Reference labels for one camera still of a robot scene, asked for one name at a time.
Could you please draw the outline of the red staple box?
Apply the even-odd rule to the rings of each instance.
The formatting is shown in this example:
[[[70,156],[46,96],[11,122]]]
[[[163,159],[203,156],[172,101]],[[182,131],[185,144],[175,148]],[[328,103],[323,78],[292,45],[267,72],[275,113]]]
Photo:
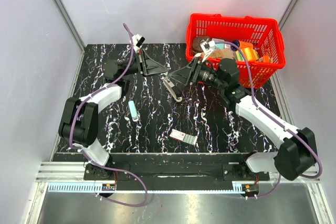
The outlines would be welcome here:
[[[187,143],[189,145],[195,145],[196,142],[197,142],[197,136],[192,136],[192,135],[183,133],[183,132],[175,130],[175,129],[173,129],[171,131],[169,137],[171,137],[171,138],[173,138],[177,141]]]

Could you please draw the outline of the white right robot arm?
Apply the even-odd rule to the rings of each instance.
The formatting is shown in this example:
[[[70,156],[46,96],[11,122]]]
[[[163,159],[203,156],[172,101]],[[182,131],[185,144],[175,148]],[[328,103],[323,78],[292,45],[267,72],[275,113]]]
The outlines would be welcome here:
[[[315,164],[317,156],[314,133],[307,127],[299,129],[270,112],[239,83],[240,71],[232,59],[220,61],[218,69],[207,66],[194,58],[188,65],[168,74],[168,77],[184,85],[202,82],[219,90],[224,107],[261,130],[274,144],[277,151],[249,154],[239,166],[239,175],[250,180],[260,172],[278,172],[293,181]]]

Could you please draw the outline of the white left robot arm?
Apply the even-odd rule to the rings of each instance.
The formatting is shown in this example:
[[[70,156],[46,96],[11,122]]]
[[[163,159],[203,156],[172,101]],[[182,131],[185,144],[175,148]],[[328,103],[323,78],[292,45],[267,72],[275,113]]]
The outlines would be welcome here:
[[[133,49],[128,62],[109,59],[103,64],[106,83],[100,89],[85,97],[67,99],[58,134],[69,141],[71,148],[81,150],[94,163],[101,179],[111,178],[114,168],[109,164],[110,155],[97,139],[99,113],[127,94],[127,76],[139,73],[150,77],[166,72],[167,67],[153,60],[145,50]]]

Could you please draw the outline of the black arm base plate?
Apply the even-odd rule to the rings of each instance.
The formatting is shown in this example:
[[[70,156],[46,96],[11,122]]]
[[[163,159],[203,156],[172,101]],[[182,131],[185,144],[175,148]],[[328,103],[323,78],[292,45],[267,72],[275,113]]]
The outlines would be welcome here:
[[[146,177],[201,177],[223,181],[269,181],[267,172],[253,174],[243,164],[246,153],[204,154],[204,153],[169,153],[169,154],[112,154],[107,167],[120,169],[114,173],[106,168],[87,164],[85,180],[107,180],[117,178],[119,181],[131,179],[130,171],[141,178]]]

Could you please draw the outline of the cream metal stapler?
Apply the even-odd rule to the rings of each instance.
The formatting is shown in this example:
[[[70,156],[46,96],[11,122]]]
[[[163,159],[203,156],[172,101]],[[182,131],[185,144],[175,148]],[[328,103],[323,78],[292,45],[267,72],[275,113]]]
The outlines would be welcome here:
[[[163,78],[163,84],[176,102],[182,102],[182,92],[168,77]]]

